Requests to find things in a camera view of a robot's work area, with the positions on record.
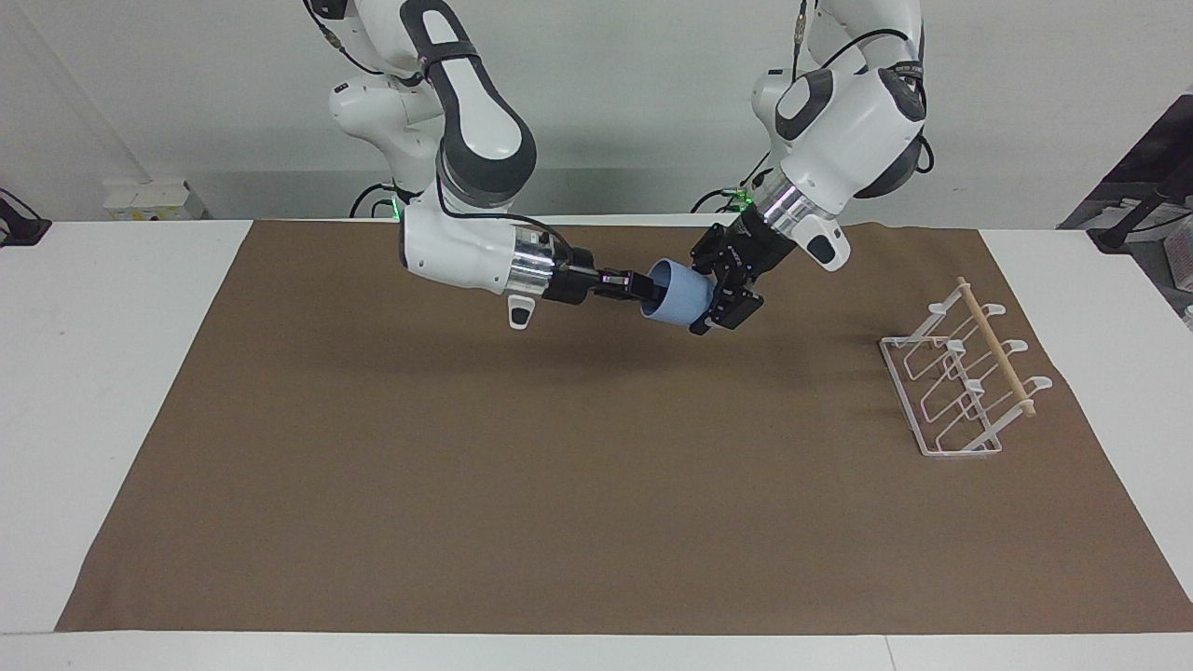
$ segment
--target brown tablecloth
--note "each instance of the brown tablecloth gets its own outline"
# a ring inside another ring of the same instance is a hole
[[[598,260],[693,229],[569,232]],[[410,275],[397,229],[258,222],[60,630],[1193,630],[976,232],[848,229],[709,337]],[[920,456],[876,341],[965,275],[1056,388],[1001,455]]]

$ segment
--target white wire rack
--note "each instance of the white wire rack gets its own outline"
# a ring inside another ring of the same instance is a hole
[[[947,334],[937,333],[958,302],[969,315]],[[1015,373],[1010,357],[1027,351],[1027,343],[999,340],[990,327],[990,318],[1006,313],[997,303],[978,304],[960,277],[944,302],[928,306],[928,319],[914,333],[879,340],[908,426],[925,456],[1002,451],[999,432],[1019,417],[1034,417],[1032,396],[1052,387],[1047,377],[1021,380]],[[1001,375],[994,376],[995,371]],[[1007,390],[991,392],[1000,383]]]

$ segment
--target table surface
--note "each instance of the table surface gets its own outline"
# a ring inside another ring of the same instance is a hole
[[[586,217],[707,226],[707,215]],[[0,251],[0,667],[1187,669],[1193,634],[458,636],[44,634],[165,400],[248,221],[60,223]],[[985,230],[990,252],[1193,596],[1193,337],[1130,258],[1080,232]]]

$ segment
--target white box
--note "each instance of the white box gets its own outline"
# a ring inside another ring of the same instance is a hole
[[[1164,253],[1173,282],[1181,291],[1193,293],[1193,217],[1186,218],[1173,233],[1164,238]]]

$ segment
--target white robotic arm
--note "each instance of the white robotic arm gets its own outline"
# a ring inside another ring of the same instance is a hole
[[[587,250],[508,214],[533,171],[534,140],[443,0],[304,1],[334,25],[321,25],[324,36],[334,32],[333,47],[375,68],[338,86],[330,107],[346,133],[382,150],[410,201],[402,263],[428,279],[507,295],[515,328],[525,327],[534,297],[575,304],[589,294],[639,301],[644,315],[698,334],[735,328],[762,304],[756,278],[795,247],[828,270],[841,267],[849,246],[836,215],[852,197],[902,185],[919,160],[919,0],[805,0],[814,10],[805,25],[814,17],[837,24],[849,42],[830,56],[814,39],[810,51],[824,67],[759,80],[753,105],[772,152],[769,170],[750,186],[752,204],[729,227],[705,233],[691,269],[660,261],[649,276],[596,270]],[[420,128],[439,115],[441,134]]]

